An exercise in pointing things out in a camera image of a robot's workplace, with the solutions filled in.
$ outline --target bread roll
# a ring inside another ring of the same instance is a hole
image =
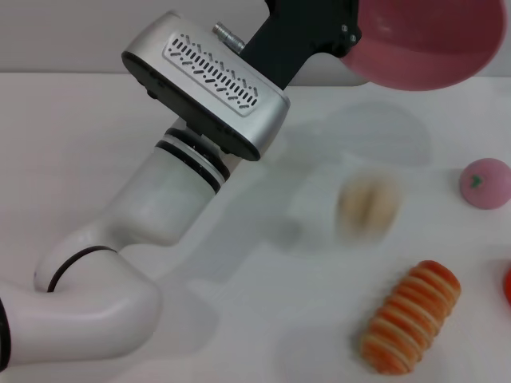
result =
[[[401,204],[397,182],[389,176],[359,175],[339,197],[339,223],[348,238],[376,238],[391,227]]]
[[[403,375],[414,370],[450,315],[461,286],[435,261],[411,269],[370,320],[361,354],[378,373]]]

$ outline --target black bracket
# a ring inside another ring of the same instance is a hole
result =
[[[265,1],[270,17],[240,56],[281,89],[310,56],[344,57],[362,37],[358,0]]]

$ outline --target toy food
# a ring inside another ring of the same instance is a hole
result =
[[[511,270],[507,272],[504,278],[504,294],[511,305]]]
[[[500,160],[484,158],[461,174],[463,197],[480,209],[497,209],[511,199],[511,168]]]
[[[363,175],[348,180],[339,198],[339,223],[350,235],[385,234],[398,213],[401,196],[388,176]]]
[[[411,269],[370,320],[361,354],[378,373],[403,375],[414,370],[450,315],[461,287],[435,261]]]

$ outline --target red object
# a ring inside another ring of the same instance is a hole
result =
[[[511,270],[504,277],[504,295],[511,305]]]
[[[511,168],[494,158],[477,160],[461,174],[460,190],[475,207],[497,209],[511,199]]]
[[[393,89],[445,88],[491,61],[505,15],[503,0],[360,0],[362,39],[343,63]]]

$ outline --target bolt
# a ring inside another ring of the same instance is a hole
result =
[[[221,42],[223,42],[230,50],[235,53],[240,54],[241,51],[245,48],[245,43],[243,40],[233,34],[221,22],[217,22],[213,27],[213,33],[220,39]]]

